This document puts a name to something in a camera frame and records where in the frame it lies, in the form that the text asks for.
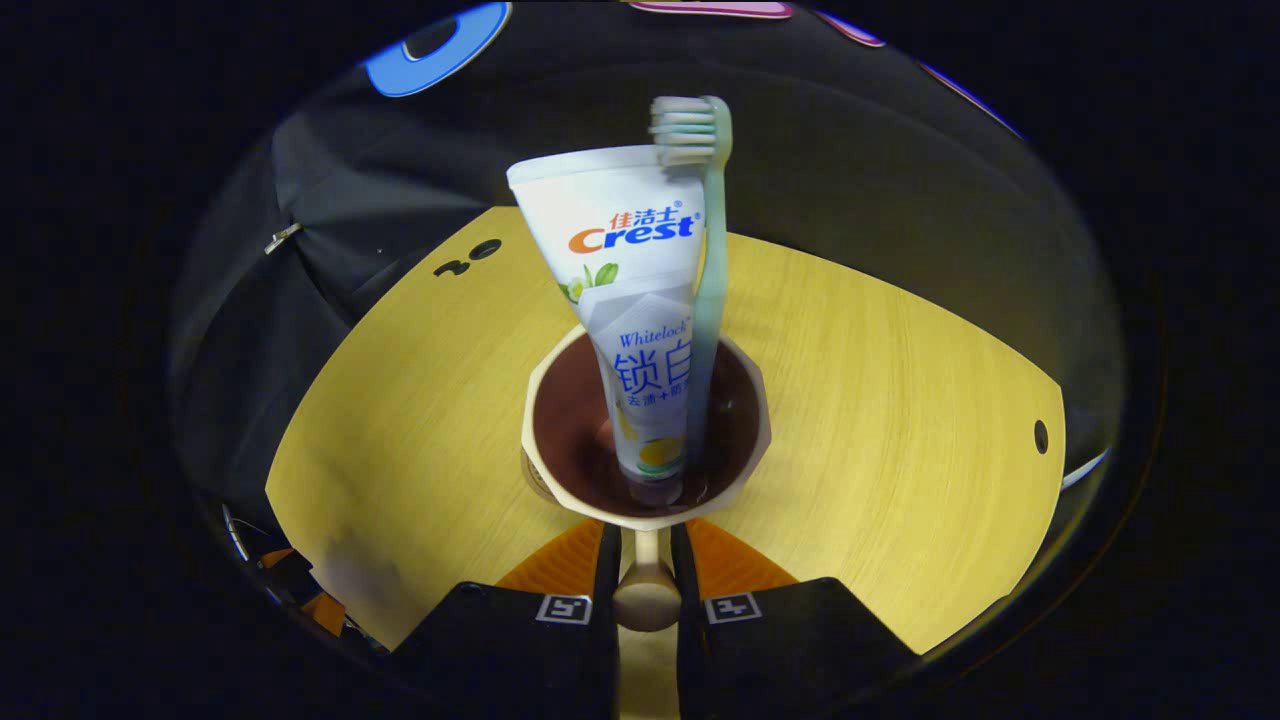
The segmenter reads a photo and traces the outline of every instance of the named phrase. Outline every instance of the toothbrush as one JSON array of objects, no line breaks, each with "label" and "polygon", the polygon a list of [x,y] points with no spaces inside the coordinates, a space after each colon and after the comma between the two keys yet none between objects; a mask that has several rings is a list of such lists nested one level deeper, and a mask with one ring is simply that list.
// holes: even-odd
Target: toothbrush
[{"label": "toothbrush", "polygon": [[733,150],[733,124],[728,105],[712,95],[655,97],[649,132],[663,165],[704,164],[703,195],[707,205],[707,256],[694,297],[694,348],[689,369],[687,460],[703,456],[707,410],[710,404],[712,364],[719,345],[728,287],[728,251],[724,246],[724,164]]}]

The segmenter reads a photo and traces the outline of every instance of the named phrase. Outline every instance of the black cloth backdrop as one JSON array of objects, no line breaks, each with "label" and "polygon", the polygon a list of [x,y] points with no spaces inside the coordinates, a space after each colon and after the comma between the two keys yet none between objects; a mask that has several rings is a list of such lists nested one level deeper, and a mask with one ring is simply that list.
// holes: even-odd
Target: black cloth backdrop
[{"label": "black cloth backdrop", "polygon": [[[424,54],[448,36],[438,24],[407,41]],[[1106,447],[1124,374],[1110,279],[1012,132],[911,58],[800,6],[763,22],[517,4],[486,50],[422,92],[387,97],[351,68],[227,181],[173,305],[166,384],[189,478],[274,524],[266,475],[311,380],[431,249],[515,205],[507,167],[648,142],[652,97],[705,94],[735,114],[730,231],[982,327],[1062,386],[1068,469]],[[303,229],[265,255],[294,222]]]}]

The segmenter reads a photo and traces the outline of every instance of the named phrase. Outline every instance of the yellow wooden table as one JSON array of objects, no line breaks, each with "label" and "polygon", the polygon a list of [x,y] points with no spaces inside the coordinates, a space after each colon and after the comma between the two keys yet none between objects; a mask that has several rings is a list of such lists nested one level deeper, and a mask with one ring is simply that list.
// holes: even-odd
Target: yellow wooden table
[{"label": "yellow wooden table", "polygon": [[[468,259],[492,238],[497,252]],[[773,443],[707,519],[800,580],[838,578],[923,653],[1039,547],[1061,391],[893,286],[741,236],[728,250],[724,332],[764,374]],[[433,274],[451,260],[470,266]],[[454,584],[497,582],[581,519],[520,470],[529,373],[576,322],[518,210],[494,208],[383,297],[300,405],[268,496],[320,585],[388,648]],[[676,628],[620,632],[622,714],[673,716]]]}]

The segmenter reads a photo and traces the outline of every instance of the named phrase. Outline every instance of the metal clip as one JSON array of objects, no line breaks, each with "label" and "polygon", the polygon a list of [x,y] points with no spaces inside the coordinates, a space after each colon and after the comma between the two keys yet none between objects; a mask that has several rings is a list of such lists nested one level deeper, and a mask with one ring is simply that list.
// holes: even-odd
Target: metal clip
[{"label": "metal clip", "polygon": [[302,223],[293,223],[278,233],[271,233],[271,243],[266,246],[266,254],[270,255],[273,250],[279,247],[285,240],[289,240],[289,236],[300,229],[302,229]]}]

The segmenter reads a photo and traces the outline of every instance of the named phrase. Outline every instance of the green leaf illustration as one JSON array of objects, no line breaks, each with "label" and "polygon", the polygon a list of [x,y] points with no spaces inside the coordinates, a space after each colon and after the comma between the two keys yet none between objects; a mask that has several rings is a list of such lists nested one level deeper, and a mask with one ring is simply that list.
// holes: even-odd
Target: green leaf illustration
[{"label": "green leaf illustration", "polygon": [[598,286],[609,284],[617,277],[618,277],[618,264],[607,263],[603,268],[600,268],[600,272],[595,274],[595,284]]}]

